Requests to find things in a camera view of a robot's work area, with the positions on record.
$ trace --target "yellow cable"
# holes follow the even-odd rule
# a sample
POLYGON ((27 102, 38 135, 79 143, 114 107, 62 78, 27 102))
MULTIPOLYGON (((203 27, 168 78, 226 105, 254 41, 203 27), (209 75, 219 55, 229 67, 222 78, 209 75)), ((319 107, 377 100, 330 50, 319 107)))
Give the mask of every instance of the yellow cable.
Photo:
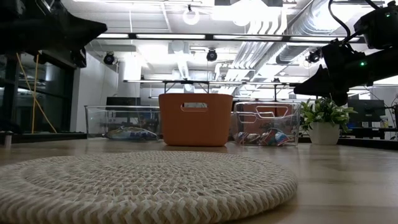
POLYGON ((37 80, 37 68, 39 67, 39 55, 36 56, 36 71, 35 71, 35 84, 33 87, 33 112, 32 112, 32 134, 35 131, 35 107, 36 107, 36 80, 37 80))
MULTIPOLYGON (((22 66, 22 63, 21 63, 21 60, 20 60, 20 58, 19 58, 18 53, 17 53, 17 58, 18 58, 19 66, 21 67, 21 70, 22 70, 22 72, 23 72, 23 74, 24 74, 24 76, 25 76, 25 81, 26 81, 27 87, 29 88, 30 93, 32 93, 32 89, 30 88, 29 82, 27 81, 26 73, 25 73, 24 67, 22 66)), ((42 107, 40 106, 40 103, 37 101, 37 99, 36 99, 35 96, 33 97, 33 99, 34 99, 35 102, 37 103, 37 106, 39 107, 40 111, 42 112, 42 114, 43 114, 45 120, 46 120, 46 121, 48 122, 48 124, 51 126, 52 130, 54 131, 54 133, 57 133, 57 131, 55 130, 55 128, 52 126, 51 122, 49 121, 49 119, 48 119, 47 116, 45 115, 45 113, 44 113, 42 107)))

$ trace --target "computer monitor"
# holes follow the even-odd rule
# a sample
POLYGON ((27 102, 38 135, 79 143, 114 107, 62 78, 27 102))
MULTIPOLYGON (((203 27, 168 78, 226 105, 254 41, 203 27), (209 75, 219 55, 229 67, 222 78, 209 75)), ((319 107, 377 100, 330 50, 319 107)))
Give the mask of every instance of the computer monitor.
POLYGON ((358 112, 349 114, 350 123, 378 122, 380 116, 386 115, 383 100, 348 100, 347 104, 358 112))

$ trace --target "bin handle cutout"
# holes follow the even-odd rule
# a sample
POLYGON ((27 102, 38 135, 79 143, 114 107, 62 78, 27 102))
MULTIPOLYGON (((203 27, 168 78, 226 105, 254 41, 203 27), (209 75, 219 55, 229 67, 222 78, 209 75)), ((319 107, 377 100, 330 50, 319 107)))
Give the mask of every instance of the bin handle cutout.
POLYGON ((260 118, 284 118, 285 116, 286 116, 286 114, 287 114, 287 112, 288 112, 288 107, 287 106, 257 106, 256 107, 256 112, 257 112, 257 114, 259 115, 259 117, 260 118), (258 110, 258 108, 271 108, 271 109, 278 109, 278 108, 284 108, 284 109, 286 109, 285 110, 285 113, 282 115, 282 116, 276 116, 275 117, 275 114, 274 114, 274 112, 273 111, 267 111, 267 112, 259 112, 259 110, 258 110), (272 116, 261 116, 261 114, 271 114, 272 116))
POLYGON ((255 123, 257 121, 257 116, 254 114, 238 114, 238 119, 240 123, 255 123), (242 121, 241 117, 254 117, 254 121, 242 121))
POLYGON ((183 103, 181 104, 181 110, 184 112, 207 112, 207 103, 183 103))

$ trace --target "potted plant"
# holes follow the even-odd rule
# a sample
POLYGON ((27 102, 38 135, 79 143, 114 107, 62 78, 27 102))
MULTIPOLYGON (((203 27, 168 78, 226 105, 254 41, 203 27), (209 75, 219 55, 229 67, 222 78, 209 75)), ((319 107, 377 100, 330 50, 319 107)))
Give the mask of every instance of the potted plant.
POLYGON ((302 102, 301 114, 304 117, 302 128, 310 135, 311 142, 321 145, 337 144, 340 127, 347 132, 350 113, 353 108, 337 106, 330 98, 321 98, 310 104, 310 100, 302 102))

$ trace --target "desk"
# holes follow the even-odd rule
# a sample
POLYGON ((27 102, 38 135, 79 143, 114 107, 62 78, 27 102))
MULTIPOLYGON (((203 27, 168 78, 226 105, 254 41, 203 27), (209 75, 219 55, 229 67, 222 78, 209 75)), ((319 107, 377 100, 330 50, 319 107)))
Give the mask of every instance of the desk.
POLYGON ((398 132, 398 128, 351 128, 348 133, 342 133, 344 136, 355 136, 355 138, 373 138, 384 139, 386 132, 398 132))
POLYGON ((350 146, 170 147, 164 143, 72 140, 13 144, 0 150, 0 165, 50 156, 148 150, 206 151, 268 159, 290 168, 298 191, 275 210, 233 223, 396 223, 398 220, 398 153, 350 146))

